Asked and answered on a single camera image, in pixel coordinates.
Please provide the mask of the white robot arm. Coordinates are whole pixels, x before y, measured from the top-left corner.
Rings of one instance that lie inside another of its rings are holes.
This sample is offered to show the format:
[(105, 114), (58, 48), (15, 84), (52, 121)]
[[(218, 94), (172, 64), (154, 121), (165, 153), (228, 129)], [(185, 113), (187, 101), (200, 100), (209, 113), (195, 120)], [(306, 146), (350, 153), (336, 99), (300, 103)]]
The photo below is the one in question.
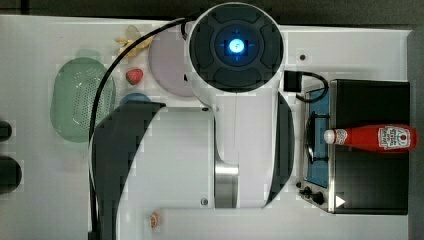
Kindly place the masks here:
[(184, 50), (193, 106), (129, 101), (91, 132), (92, 240), (153, 240), (167, 208), (261, 209), (290, 178), (275, 21), (250, 4), (220, 4), (196, 19)]

